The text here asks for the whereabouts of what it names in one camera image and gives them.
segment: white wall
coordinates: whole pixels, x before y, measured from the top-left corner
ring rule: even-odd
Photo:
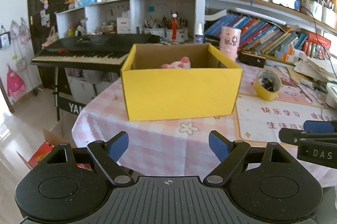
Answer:
[[[29,26],[27,0],[0,0],[0,25],[3,25],[7,31],[10,29],[12,20],[15,20],[20,25],[21,17],[25,19],[27,25]],[[19,43],[16,43],[15,53],[20,58],[20,51],[17,46]],[[26,60],[30,61],[33,57],[32,43],[28,42],[25,46],[20,45],[20,49],[22,56],[27,56]],[[9,47],[0,50],[0,77],[5,89],[7,88],[7,64],[16,71],[16,61],[12,59],[13,56],[14,46],[12,41],[12,44]],[[28,92],[41,83],[36,66],[28,65],[28,68],[17,73],[24,80]],[[10,97],[9,100],[11,103],[15,101],[13,97]]]

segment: table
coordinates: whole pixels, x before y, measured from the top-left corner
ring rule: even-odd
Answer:
[[[208,146],[208,134],[216,130],[230,141],[243,139],[252,146],[277,141],[282,127],[301,129],[310,119],[337,119],[337,113],[320,102],[304,85],[293,84],[276,67],[282,90],[273,102],[257,97],[252,87],[260,68],[240,64],[244,69],[233,114],[207,118],[128,121],[121,80],[117,80],[92,100],[80,113],[72,129],[78,147],[102,139],[109,140],[120,131],[129,134],[129,148],[119,163],[143,175],[189,176],[203,179],[220,162]],[[181,102],[177,107],[188,107]],[[282,144],[296,157],[297,147]],[[337,185],[337,170],[301,162],[323,187]]]

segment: pink cup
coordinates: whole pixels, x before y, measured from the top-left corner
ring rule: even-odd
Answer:
[[[236,60],[236,55],[240,43],[241,30],[223,26],[221,29],[220,46],[222,53],[228,56],[231,60]]]

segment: silver screw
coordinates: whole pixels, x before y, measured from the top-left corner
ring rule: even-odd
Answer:
[[[207,178],[207,181],[208,183],[211,183],[211,184],[218,184],[218,183],[221,183],[223,179],[221,176],[218,176],[218,175],[210,175]]]
[[[115,182],[118,184],[125,184],[125,183],[130,182],[130,180],[131,178],[128,177],[127,175],[119,175],[119,176],[116,176],[115,178]]]

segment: yellow tape roll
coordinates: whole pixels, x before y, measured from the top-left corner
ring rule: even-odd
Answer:
[[[274,85],[274,92],[267,91],[264,87],[262,87],[260,81],[263,78],[266,78],[272,81]],[[262,98],[267,101],[273,101],[277,97],[278,93],[281,90],[281,86],[282,86],[282,83],[281,83],[279,76],[271,70],[263,70],[259,72],[253,84],[253,87],[257,95],[259,96],[259,98]]]

